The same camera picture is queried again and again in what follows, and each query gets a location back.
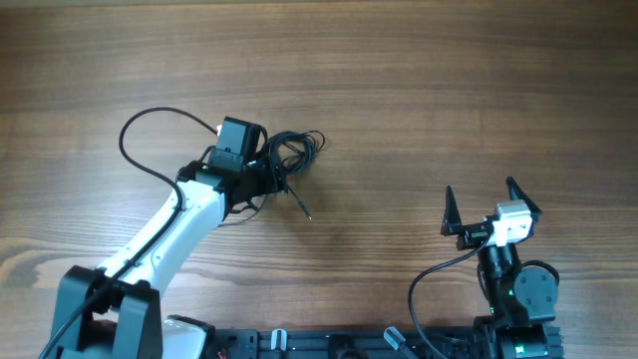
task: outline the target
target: wood grain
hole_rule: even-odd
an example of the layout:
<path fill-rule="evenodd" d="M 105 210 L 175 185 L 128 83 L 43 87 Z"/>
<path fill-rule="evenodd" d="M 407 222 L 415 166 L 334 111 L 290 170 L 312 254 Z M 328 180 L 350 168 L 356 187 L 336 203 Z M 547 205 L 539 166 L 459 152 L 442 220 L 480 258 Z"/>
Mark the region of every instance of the wood grain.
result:
<path fill-rule="evenodd" d="M 638 356 L 635 6 L 344 2 L 0 11 L 0 358 L 34 357 L 56 287 L 160 207 L 120 156 L 125 120 L 175 106 L 328 145 L 278 196 L 207 237 L 162 302 L 218 327 L 410 327 L 406 293 L 458 255 L 439 236 L 451 184 L 468 222 L 514 176 L 543 209 L 522 259 L 561 272 L 568 358 Z M 133 126 L 168 176 L 215 139 L 188 120 Z M 416 292 L 427 324 L 488 313 L 476 260 Z"/>

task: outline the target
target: black cable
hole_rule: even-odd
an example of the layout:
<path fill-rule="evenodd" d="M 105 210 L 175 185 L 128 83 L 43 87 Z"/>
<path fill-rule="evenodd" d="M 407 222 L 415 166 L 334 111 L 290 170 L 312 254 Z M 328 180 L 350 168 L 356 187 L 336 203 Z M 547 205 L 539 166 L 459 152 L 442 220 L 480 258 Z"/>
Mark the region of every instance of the black cable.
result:
<path fill-rule="evenodd" d="M 435 265 L 425 271 L 423 271 L 421 274 L 417 275 L 417 277 L 412 281 L 412 284 L 410 284 L 410 289 L 408 290 L 408 308 L 410 309 L 410 316 L 412 317 L 412 321 L 415 324 L 415 327 L 417 327 L 417 331 L 419 332 L 419 335 L 421 335 L 421 339 L 423 339 L 423 341 L 426 343 L 426 345 L 428 345 L 428 347 L 430 348 L 430 351 L 432 351 L 433 354 L 436 354 L 437 357 L 441 358 L 441 359 L 448 359 L 445 355 L 443 355 L 443 353 L 441 353 L 437 348 L 435 348 L 435 346 L 430 342 L 430 340 L 428 340 L 428 337 L 426 336 L 426 333 L 423 331 L 423 328 L 421 328 L 421 324 L 419 323 L 419 319 L 417 319 L 417 313 L 415 312 L 415 307 L 414 307 L 414 303 L 412 300 L 413 297 L 413 293 L 415 290 L 415 287 L 417 286 L 417 283 L 419 283 L 419 281 L 421 279 L 423 279 L 423 277 L 425 277 L 426 275 L 430 274 L 430 273 L 434 273 L 438 270 L 441 270 L 443 268 L 449 267 L 451 265 L 455 265 L 459 262 L 462 262 L 474 255 L 476 255 L 477 253 L 479 253 L 483 248 L 485 248 L 485 246 L 487 245 L 487 240 L 484 241 L 483 243 L 481 243 L 477 248 L 473 249 L 471 252 L 466 253 L 460 257 L 457 257 L 455 259 L 449 260 L 445 263 L 441 263 L 438 265 Z"/>
<path fill-rule="evenodd" d="M 215 145 L 208 146 L 208 147 L 206 148 L 206 150 L 203 152 L 203 154 L 201 154 L 201 157 L 199 158 L 199 161 L 200 161 L 200 162 L 203 162 L 203 161 L 204 161 L 204 159 L 206 158 L 206 155 L 208 155 L 208 153 L 209 153 L 212 149 L 214 149 L 214 148 L 215 148 Z"/>
<path fill-rule="evenodd" d="M 485 289 L 485 284 L 483 283 L 483 280 L 482 280 L 482 270 L 480 270 L 480 263 L 477 264 L 477 277 L 478 277 L 478 286 L 480 287 L 482 296 L 484 296 L 485 299 L 487 299 L 487 290 Z"/>
<path fill-rule="evenodd" d="M 242 224 L 242 223 L 246 223 L 249 220 L 253 219 L 258 213 L 261 212 L 261 210 L 263 209 L 263 206 L 266 204 L 266 200 L 268 199 L 268 194 L 263 198 L 263 202 L 259 205 L 259 207 L 255 210 L 255 212 L 253 214 L 251 214 L 250 216 L 238 220 L 236 222 L 231 222 L 231 223 L 222 223 L 219 226 L 230 226 L 230 225 L 238 225 L 238 224 Z"/>
<path fill-rule="evenodd" d="M 313 134 L 321 136 L 321 145 L 318 145 Z M 303 151 L 293 146 L 293 143 L 301 144 L 303 146 Z M 283 191 L 285 193 L 292 193 L 308 219 L 311 219 L 310 211 L 306 208 L 306 205 L 303 203 L 301 198 L 299 198 L 297 193 L 295 193 L 292 187 L 290 187 L 287 177 L 290 175 L 298 175 L 307 169 L 317 157 L 317 154 L 323 149 L 325 144 L 326 137 L 320 131 L 313 130 L 301 134 L 292 131 L 285 131 L 268 139 L 268 143 L 266 145 L 268 160 L 270 161 L 270 168 L 275 182 L 281 181 L 283 184 Z M 287 147 L 294 153 L 294 155 L 282 159 L 279 156 L 279 148 L 281 146 Z"/>
<path fill-rule="evenodd" d="M 174 220 L 177 218 L 177 216 L 179 215 L 179 212 L 181 211 L 181 205 L 183 203 L 183 198 L 182 198 L 182 194 L 181 194 L 181 190 L 179 189 L 179 187 L 177 186 L 177 184 L 175 182 L 173 182 L 172 180 L 170 180 L 169 178 L 167 178 L 166 176 L 157 173 L 143 165 L 140 165 L 138 162 L 136 162 L 135 160 L 133 160 L 129 154 L 127 154 L 126 150 L 124 149 L 124 135 L 127 131 L 127 129 L 129 128 L 129 126 L 133 123 L 133 121 L 137 120 L 138 118 L 140 118 L 143 115 L 149 114 L 149 113 L 153 113 L 153 112 L 174 112 L 180 115 L 184 115 L 192 120 L 195 120 L 196 122 L 198 122 L 200 125 L 204 126 L 205 128 L 207 128 L 209 131 L 213 132 L 214 134 L 217 135 L 217 131 L 212 128 L 211 126 L 209 126 L 207 123 L 205 123 L 204 121 L 198 119 L 197 117 L 179 110 L 179 109 L 174 109 L 174 108 L 168 108 L 168 107 L 158 107 L 158 108 L 151 108 L 151 109 L 147 109 L 144 111 L 141 111 L 135 115 L 133 115 L 122 127 L 122 130 L 120 131 L 120 152 L 122 153 L 122 156 L 133 166 L 135 166 L 136 168 L 138 168 L 139 170 L 142 170 L 143 172 L 152 175 L 160 180 L 165 181 L 166 183 L 168 183 L 168 185 L 170 185 L 170 187 L 175 191 L 175 194 L 177 195 L 177 204 L 174 207 L 174 210 L 172 212 L 172 214 L 170 215 L 170 217 L 168 218 L 168 220 L 166 221 L 166 223 L 158 230 L 158 232 L 156 232 L 156 234 L 140 249 L 138 250 L 138 252 L 136 252 L 136 254 L 134 256 L 132 256 L 131 258 L 129 258 L 128 261 L 125 262 L 125 265 L 122 266 L 122 268 L 120 268 L 120 270 L 118 270 L 114 275 L 112 275 L 109 279 L 107 279 L 107 281 L 102 285 L 102 287 L 100 287 L 100 289 L 96 290 L 91 296 L 89 296 L 84 303 L 82 303 L 82 305 L 80 305 L 78 308 L 76 308 L 76 310 L 69 316 L 69 319 L 67 319 L 67 321 L 60 327 L 60 329 L 58 329 L 58 331 L 51 337 L 51 340 L 49 340 L 49 342 L 47 343 L 47 345 L 44 347 L 44 349 L 42 350 L 42 353 L 40 354 L 40 359 L 46 359 L 49 354 L 51 354 L 51 351 L 53 350 L 53 348 L 56 346 L 56 344 L 60 341 L 60 339 L 62 338 L 62 336 L 64 335 L 64 333 L 69 329 L 69 327 L 71 327 L 71 325 L 73 325 L 73 322 L 76 321 L 76 319 L 78 319 L 78 317 L 88 308 L 90 308 L 96 301 L 98 301 L 99 299 L 101 299 L 108 291 L 109 289 L 111 289 L 111 286 L 113 285 L 113 283 L 118 280 L 118 278 L 120 278 L 122 275 L 124 275 L 127 271 L 129 271 L 129 269 L 131 269 L 137 262 L 138 260 L 147 252 L 147 250 L 149 250 L 149 248 L 151 248 L 151 246 L 153 246 L 153 244 L 155 244 L 158 239 L 160 239 L 161 235 L 170 227 L 170 225 L 174 222 Z"/>
<path fill-rule="evenodd" d="M 274 180 L 277 181 L 277 172 L 279 172 L 284 183 L 284 191 L 290 191 L 292 193 L 292 195 L 297 199 L 297 202 L 299 203 L 301 209 L 303 209 L 304 213 L 308 216 L 308 218 L 310 218 L 310 212 L 304 205 L 303 201 L 299 198 L 297 193 L 288 184 L 287 177 L 290 175 L 300 174 L 312 163 L 312 161 L 314 161 L 317 153 L 319 153 L 326 144 L 326 137 L 321 132 L 315 130 L 308 131 L 302 134 L 288 131 L 277 134 L 268 139 L 268 133 L 266 132 L 266 129 L 261 128 L 261 134 L 264 137 L 264 143 L 261 147 L 261 150 L 257 153 L 256 158 L 259 159 L 263 155 L 268 156 Z M 318 134 L 319 136 L 321 136 L 321 145 L 317 145 L 317 140 L 312 136 L 312 134 Z M 304 151 L 297 149 L 292 145 L 292 143 L 302 144 L 304 147 Z M 278 153 L 278 149 L 280 146 L 287 147 L 294 153 L 294 155 L 282 160 L 279 157 Z M 259 207 L 254 208 L 254 213 L 251 214 L 249 217 L 237 222 L 222 223 L 219 226 L 230 226 L 246 223 L 247 221 L 253 219 L 263 209 L 267 200 L 268 194 L 264 197 L 263 202 L 259 205 Z"/>

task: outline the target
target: robotic arm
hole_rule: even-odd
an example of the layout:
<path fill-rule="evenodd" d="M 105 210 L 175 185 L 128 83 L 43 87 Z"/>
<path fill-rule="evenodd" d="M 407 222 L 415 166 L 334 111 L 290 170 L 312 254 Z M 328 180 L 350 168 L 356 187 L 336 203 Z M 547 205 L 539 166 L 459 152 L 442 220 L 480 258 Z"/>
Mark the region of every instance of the robotic arm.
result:
<path fill-rule="evenodd" d="M 267 157 L 255 159 L 257 140 L 265 133 L 263 128 L 233 118 L 226 118 L 221 128 L 208 163 L 193 161 L 177 174 L 176 184 L 183 202 L 176 219 L 120 281 L 128 284 L 146 281 L 163 296 L 188 256 L 208 233 L 222 224 L 234 205 L 278 192 L 283 187 L 269 171 L 271 163 Z M 98 268 L 107 277 L 117 273 L 168 221 L 176 204 L 177 194 L 173 190 L 133 240 Z"/>
<path fill-rule="evenodd" d="M 251 202 L 254 197 L 292 190 L 286 183 L 290 168 L 278 157 L 276 146 L 288 139 L 303 142 L 307 136 L 280 134 L 275 139 L 279 144 L 272 144 L 256 124 L 225 118 L 221 128 L 216 146 L 207 150 L 208 161 L 203 161 L 204 153 L 200 161 L 179 170 L 166 203 L 127 245 L 97 269 L 74 266 L 63 277 L 52 327 L 55 340 L 41 357 L 160 358 L 163 352 L 164 357 L 199 358 L 210 333 L 174 318 L 160 323 L 160 298 L 199 242 L 236 204 L 248 202 L 258 210 Z M 264 145 L 258 151 L 261 135 Z M 310 155 L 298 152 L 294 170 L 311 161 Z M 73 318 L 77 308 L 85 307 Z M 109 310 L 119 312 L 118 323 L 93 319 L 93 313 Z"/>
<path fill-rule="evenodd" d="M 506 184 L 510 201 L 498 203 L 494 214 L 485 216 L 482 222 L 468 225 L 461 221 L 452 188 L 448 186 L 446 190 L 441 235 L 455 235 L 458 250 L 472 251 L 424 271 L 410 286 L 410 314 L 433 358 L 562 358 L 558 330 L 546 326 L 555 318 L 558 272 L 539 260 L 521 263 L 515 247 L 533 236 L 533 227 L 541 216 L 541 210 L 513 178 L 507 178 Z M 492 316 L 475 319 L 471 336 L 474 345 L 468 347 L 470 350 L 460 350 L 446 343 L 435 346 L 417 319 L 412 301 L 413 290 L 426 275 L 475 254 L 478 255 L 478 283 L 489 302 Z M 432 329 L 430 332 L 435 337 L 438 334 Z M 401 349 L 399 343 L 402 340 L 397 339 L 401 338 L 401 334 L 396 328 L 388 328 L 385 337 L 396 350 Z"/>

